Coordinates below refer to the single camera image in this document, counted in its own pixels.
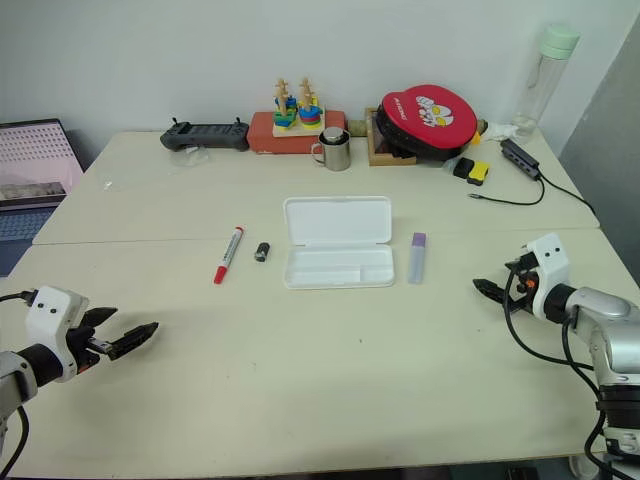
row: metal cup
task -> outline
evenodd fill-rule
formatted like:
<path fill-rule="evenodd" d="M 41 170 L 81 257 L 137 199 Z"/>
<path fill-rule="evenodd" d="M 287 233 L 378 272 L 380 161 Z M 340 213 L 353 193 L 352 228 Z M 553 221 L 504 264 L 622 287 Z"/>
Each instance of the metal cup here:
<path fill-rule="evenodd" d="M 318 137 L 318 143 L 311 145 L 311 156 L 321 165 L 329 170 L 340 172 L 346 170 L 351 165 L 349 156 L 349 132 L 340 127 L 325 128 Z M 317 158 L 314 150 L 322 147 L 322 158 Z"/>

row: game controller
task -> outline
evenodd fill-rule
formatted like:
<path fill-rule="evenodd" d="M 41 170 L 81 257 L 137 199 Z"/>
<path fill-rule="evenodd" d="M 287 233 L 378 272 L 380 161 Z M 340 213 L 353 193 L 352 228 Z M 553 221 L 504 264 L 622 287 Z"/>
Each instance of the game controller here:
<path fill-rule="evenodd" d="M 249 149 L 247 132 L 249 125 L 236 117 L 235 123 L 192 125 L 178 122 L 164 132 L 160 142 L 169 150 L 177 152 L 185 147 L 235 148 L 241 152 Z"/>

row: water bottle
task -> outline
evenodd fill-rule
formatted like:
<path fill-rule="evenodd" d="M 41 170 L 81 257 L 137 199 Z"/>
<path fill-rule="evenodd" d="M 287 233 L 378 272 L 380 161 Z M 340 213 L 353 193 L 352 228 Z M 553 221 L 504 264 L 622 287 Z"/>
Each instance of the water bottle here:
<path fill-rule="evenodd" d="M 540 42 L 524 91 L 513 116 L 516 139 L 526 142 L 556 89 L 580 34 L 566 25 L 549 25 Z"/>

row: table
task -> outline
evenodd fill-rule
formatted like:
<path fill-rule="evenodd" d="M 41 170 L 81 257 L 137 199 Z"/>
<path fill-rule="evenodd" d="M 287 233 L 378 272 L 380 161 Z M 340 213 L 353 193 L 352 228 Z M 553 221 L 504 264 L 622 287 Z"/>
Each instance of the table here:
<path fill-rule="evenodd" d="M 552 188 L 532 207 L 468 198 L 471 192 L 516 201 L 538 197 L 540 186 L 503 158 L 496 142 L 465 154 L 491 164 L 485 185 L 476 187 L 425 165 L 370 168 L 362 138 L 353 140 L 352 167 L 331 172 L 309 155 L 224 149 L 209 150 L 210 159 L 195 167 L 180 167 L 194 159 L 166 150 L 159 135 L 115 135 L 35 243 L 227 239 L 238 224 L 252 240 L 267 240 L 281 232 L 282 202 L 310 195 L 386 195 L 393 202 L 394 235 L 405 239 L 412 228 L 433 233 L 599 225 L 584 205 Z M 552 181 L 578 192 L 539 132 L 527 150 Z"/>
<path fill-rule="evenodd" d="M 282 219 L 272 228 L 284 231 Z M 548 231 L 430 234 L 423 285 L 406 282 L 410 239 L 396 235 L 394 286 L 317 291 L 285 289 L 280 241 L 259 264 L 243 239 L 220 286 L 211 278 L 226 238 L 34 246 L 3 293 L 52 284 L 116 305 L 105 339 L 160 328 L 128 357 L 43 388 L 26 405 L 31 437 L 13 474 L 189 478 L 578 453 L 591 393 L 520 350 L 500 306 L 471 284 L 504 283 L 503 263 Z M 575 286 L 640 302 L 599 230 L 558 233 Z M 2 349 L 25 346 L 25 314 L 2 304 Z M 522 312 L 514 322 L 532 347 L 561 354 L 559 326 Z"/>

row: laptop screen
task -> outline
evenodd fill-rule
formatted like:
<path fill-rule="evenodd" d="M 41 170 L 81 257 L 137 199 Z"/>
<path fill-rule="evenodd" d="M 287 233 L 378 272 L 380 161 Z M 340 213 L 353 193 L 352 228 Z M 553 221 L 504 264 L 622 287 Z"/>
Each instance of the laptop screen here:
<path fill-rule="evenodd" d="M 0 125 L 0 207 L 59 203 L 81 176 L 57 119 Z"/>

